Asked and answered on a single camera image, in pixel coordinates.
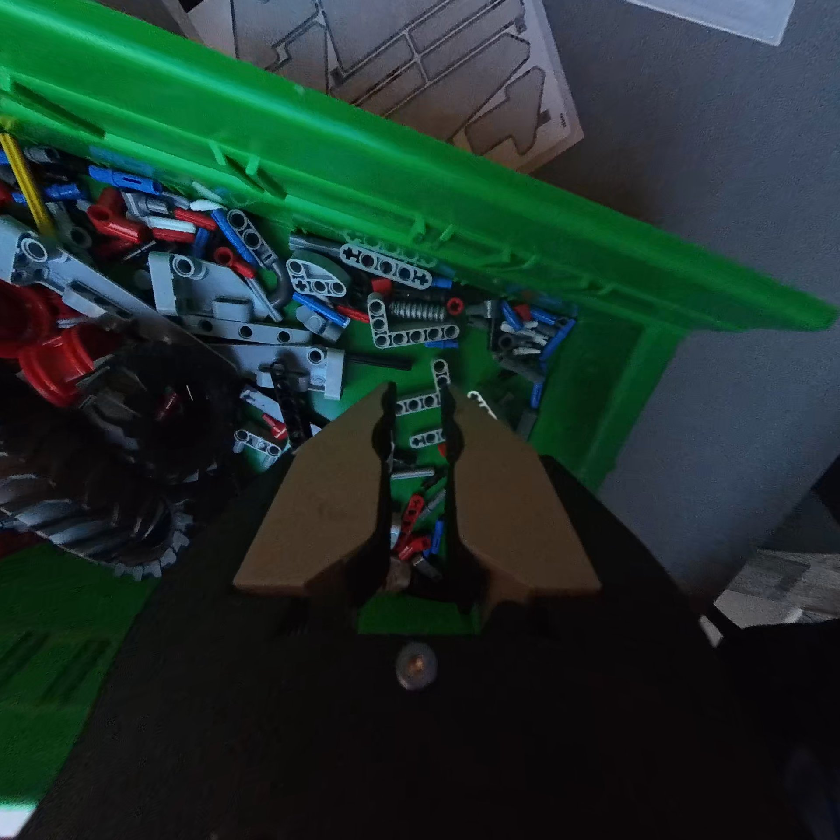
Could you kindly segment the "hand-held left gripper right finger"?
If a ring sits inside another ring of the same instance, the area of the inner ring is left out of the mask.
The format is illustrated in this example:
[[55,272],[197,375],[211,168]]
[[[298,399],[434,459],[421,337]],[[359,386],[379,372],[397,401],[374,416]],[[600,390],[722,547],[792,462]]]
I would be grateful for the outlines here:
[[479,608],[599,594],[602,583],[538,453],[453,386],[443,412],[453,547],[465,556],[467,592]]

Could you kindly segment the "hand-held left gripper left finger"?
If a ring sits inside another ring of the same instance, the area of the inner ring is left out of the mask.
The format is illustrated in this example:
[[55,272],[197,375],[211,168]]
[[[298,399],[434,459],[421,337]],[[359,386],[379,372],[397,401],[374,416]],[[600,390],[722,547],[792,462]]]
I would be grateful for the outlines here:
[[236,590],[359,606],[380,589],[390,565],[395,403],[395,384],[379,384],[292,456]]

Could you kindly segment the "pile of lego pieces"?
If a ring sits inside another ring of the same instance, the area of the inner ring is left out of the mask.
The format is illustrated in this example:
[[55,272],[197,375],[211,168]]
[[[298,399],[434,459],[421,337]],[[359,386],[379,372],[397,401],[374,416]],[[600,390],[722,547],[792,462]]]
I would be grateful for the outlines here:
[[[53,406],[2,360],[2,451],[76,466],[107,461],[187,500],[193,522],[237,489],[240,453],[261,469],[324,429],[312,397],[343,398],[345,370],[361,364],[410,371],[395,350],[425,350],[432,385],[397,397],[395,415],[436,412],[452,382],[444,350],[462,327],[486,330],[500,378],[527,383],[516,424],[528,440],[549,362],[574,320],[509,297],[482,299],[420,257],[352,240],[291,233],[289,254],[272,246],[243,208],[197,182],[193,197],[44,145],[18,142],[51,213],[57,239],[42,237],[2,148],[2,281],[37,289],[61,330],[89,322],[132,343],[201,343],[241,377],[233,447],[202,478],[169,485],[128,462],[80,409]],[[444,304],[441,323],[389,318],[395,299]]]

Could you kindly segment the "green plastic tray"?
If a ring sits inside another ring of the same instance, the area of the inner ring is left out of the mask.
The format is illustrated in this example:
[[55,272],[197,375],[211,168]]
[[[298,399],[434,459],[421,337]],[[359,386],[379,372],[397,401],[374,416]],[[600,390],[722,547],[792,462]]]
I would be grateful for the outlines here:
[[413,129],[95,2],[2,2],[2,129],[197,182],[267,221],[581,307],[534,443],[597,489],[693,331],[823,331],[837,308]]

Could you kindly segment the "black rubber lego tyre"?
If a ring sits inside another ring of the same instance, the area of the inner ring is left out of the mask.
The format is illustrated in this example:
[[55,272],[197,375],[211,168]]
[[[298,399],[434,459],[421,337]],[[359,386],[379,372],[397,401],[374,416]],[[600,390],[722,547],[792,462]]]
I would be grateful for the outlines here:
[[159,579],[189,546],[193,517],[123,465],[48,462],[2,451],[2,524],[32,532],[116,576]]
[[85,418],[165,484],[202,478],[232,451],[242,380],[201,343],[132,343],[97,362],[77,390]]

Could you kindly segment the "grey lego spring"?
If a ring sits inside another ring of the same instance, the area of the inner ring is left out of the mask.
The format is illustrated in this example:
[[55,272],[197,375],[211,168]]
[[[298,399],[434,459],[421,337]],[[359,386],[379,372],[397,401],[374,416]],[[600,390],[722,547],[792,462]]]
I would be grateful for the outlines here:
[[387,311],[390,319],[411,322],[441,323],[449,317],[444,304],[407,298],[389,301]]

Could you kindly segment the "red lego wheel rim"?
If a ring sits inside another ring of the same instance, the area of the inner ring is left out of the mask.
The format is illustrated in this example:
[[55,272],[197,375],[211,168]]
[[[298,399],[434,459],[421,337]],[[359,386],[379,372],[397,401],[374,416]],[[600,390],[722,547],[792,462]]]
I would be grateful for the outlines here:
[[78,382],[123,344],[122,334],[84,322],[30,344],[18,353],[17,363],[39,395],[53,406],[70,408],[80,399]]
[[1,358],[11,360],[27,347],[56,334],[54,313],[37,290],[1,282]]

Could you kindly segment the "yellow lego axle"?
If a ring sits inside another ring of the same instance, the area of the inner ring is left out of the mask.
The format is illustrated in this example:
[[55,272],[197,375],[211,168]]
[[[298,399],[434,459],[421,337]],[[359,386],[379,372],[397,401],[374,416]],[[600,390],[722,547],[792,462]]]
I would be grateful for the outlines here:
[[19,143],[10,133],[1,132],[1,144],[38,232],[42,237],[56,240],[54,219],[45,205]]

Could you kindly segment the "white furniture piece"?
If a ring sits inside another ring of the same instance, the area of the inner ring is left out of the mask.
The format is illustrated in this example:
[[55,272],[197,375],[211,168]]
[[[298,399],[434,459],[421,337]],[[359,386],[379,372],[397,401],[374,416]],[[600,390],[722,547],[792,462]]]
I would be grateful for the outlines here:
[[741,628],[837,619],[839,555],[762,549],[730,581],[715,607]]

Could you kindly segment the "grey sticker sheet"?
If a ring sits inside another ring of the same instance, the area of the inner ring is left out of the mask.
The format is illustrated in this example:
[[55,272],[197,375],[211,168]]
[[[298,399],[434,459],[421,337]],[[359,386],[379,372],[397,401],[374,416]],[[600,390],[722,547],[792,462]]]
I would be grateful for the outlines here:
[[538,1],[163,1],[182,33],[518,172],[583,129]]

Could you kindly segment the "clear plastic bag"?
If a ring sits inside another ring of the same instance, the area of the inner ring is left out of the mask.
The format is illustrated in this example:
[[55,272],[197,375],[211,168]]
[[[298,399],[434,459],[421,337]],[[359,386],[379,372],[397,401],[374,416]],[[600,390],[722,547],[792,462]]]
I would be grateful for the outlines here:
[[631,1],[731,35],[779,46],[795,1]]

